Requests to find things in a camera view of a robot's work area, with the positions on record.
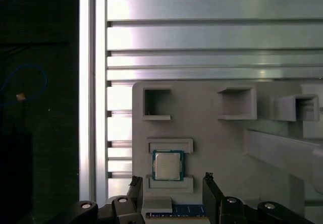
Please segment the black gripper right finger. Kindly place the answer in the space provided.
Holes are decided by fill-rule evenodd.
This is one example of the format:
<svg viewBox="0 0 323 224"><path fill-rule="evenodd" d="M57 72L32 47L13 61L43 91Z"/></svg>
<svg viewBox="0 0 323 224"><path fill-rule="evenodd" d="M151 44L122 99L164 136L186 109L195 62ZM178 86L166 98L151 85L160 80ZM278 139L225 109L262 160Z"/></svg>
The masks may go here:
<svg viewBox="0 0 323 224"><path fill-rule="evenodd" d="M203 178L202 205L210 223L311 223L311 221L276 202L261 202L254 209L244 204L237 197L225 196L215 183L213 173L205 173Z"/></svg>

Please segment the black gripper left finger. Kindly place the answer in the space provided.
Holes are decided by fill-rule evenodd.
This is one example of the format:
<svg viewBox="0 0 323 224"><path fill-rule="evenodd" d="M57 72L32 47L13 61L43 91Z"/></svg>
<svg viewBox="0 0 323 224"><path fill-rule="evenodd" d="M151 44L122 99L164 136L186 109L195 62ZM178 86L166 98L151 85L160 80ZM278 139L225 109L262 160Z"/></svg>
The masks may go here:
<svg viewBox="0 0 323 224"><path fill-rule="evenodd" d="M145 223L141 214L143 179L133 176L126 195L114 196L99 207L92 201L79 201L62 211L48 223Z"/></svg>

